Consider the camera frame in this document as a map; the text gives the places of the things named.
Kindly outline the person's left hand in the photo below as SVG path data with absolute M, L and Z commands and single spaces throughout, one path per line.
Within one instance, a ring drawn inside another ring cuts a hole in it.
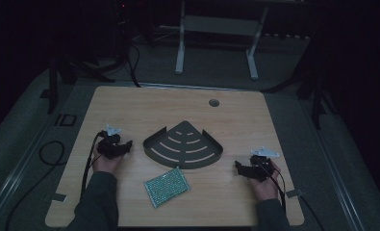
M 108 159 L 100 154 L 97 150 L 98 145 L 95 145 L 93 148 L 94 163 L 92 168 L 94 172 L 108 172 L 112 175 L 117 175 L 118 170 L 123 162 L 123 157 L 118 156 L 113 159 Z

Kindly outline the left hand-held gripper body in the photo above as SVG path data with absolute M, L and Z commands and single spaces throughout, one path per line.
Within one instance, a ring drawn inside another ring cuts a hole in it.
M 102 140 L 97 145 L 97 151 L 110 160 L 119 156 L 121 150 L 120 133 L 120 128 L 114 128 L 107 124 L 106 129 L 99 133 Z

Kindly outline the green scouring sponge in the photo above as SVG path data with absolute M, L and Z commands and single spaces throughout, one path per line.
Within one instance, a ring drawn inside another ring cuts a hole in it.
M 144 182 L 151 204 L 154 208 L 190 190 L 190 185 L 178 167 Z

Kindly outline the dark slotted corner shelf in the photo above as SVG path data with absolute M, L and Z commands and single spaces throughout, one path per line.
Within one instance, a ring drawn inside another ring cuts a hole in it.
M 221 144 L 207 131 L 199 132 L 186 120 L 148 137 L 143 148 L 153 161 L 182 169 L 210 166 L 221 158 L 223 152 Z

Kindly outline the white metal stand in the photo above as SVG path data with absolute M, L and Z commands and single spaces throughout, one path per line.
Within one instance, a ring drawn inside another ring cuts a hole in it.
M 253 41 L 250 47 L 245 50 L 245 56 L 248 64 L 250 78 L 252 80 L 257 80 L 259 78 L 259 75 L 254 55 L 263 31 L 267 14 L 268 7 L 263 7 L 262 13 L 260 14 L 260 18 L 258 20 L 192 15 L 186 13 L 186 0 L 181 0 L 179 46 L 176 58 L 175 73 L 182 74 L 184 72 L 186 31 L 235 36 L 250 36 L 253 38 Z

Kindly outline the person's right hand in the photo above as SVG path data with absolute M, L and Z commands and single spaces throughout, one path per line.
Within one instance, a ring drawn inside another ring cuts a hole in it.
M 280 168 L 275 163 L 272 163 L 272 165 L 274 167 L 274 171 L 271 175 L 271 179 L 266 179 L 264 182 L 259 182 L 256 179 L 249 179 L 249 183 L 258 202 L 278 198 L 278 188 L 276 183 L 280 173 Z

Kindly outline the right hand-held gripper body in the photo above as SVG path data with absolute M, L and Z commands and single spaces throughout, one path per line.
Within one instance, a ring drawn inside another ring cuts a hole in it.
M 280 153 L 265 147 L 252 149 L 250 153 L 250 166 L 240 165 L 240 175 L 264 182 L 274 171 L 271 159 L 279 157 Z

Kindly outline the black tripod stand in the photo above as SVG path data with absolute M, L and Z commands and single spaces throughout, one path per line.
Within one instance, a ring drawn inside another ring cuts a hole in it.
M 66 84 L 75 84 L 77 77 L 74 69 L 78 68 L 85 72 L 93 79 L 101 82 L 112 83 L 114 80 L 102 75 L 97 69 L 89 67 L 87 64 L 77 60 L 69 55 L 54 56 L 49 65 L 49 88 L 44 90 L 41 97 L 49 99 L 49 108 L 47 113 L 50 115 L 54 112 L 58 103 L 58 75 Z
M 308 99 L 311 95 L 314 96 L 311 120 L 317 129 L 320 129 L 319 116 L 322 108 L 323 84 L 332 53 L 332 31 L 332 20 L 324 17 L 311 37 L 291 77 L 274 87 L 262 90 L 265 93 L 275 93 L 300 82 L 301 85 L 296 96 L 299 99 Z

